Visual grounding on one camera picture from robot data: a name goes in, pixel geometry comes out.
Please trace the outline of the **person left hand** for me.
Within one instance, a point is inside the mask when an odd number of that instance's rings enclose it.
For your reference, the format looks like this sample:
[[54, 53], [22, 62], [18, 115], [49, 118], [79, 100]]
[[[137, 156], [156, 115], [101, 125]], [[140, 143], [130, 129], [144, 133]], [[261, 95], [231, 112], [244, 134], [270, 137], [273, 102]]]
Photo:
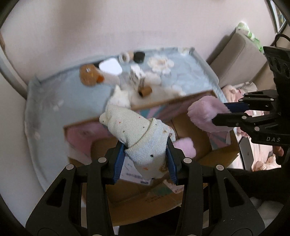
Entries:
[[282, 147], [278, 147], [278, 146], [273, 146], [273, 153], [275, 156], [283, 156], [284, 155], [284, 150], [282, 149]]

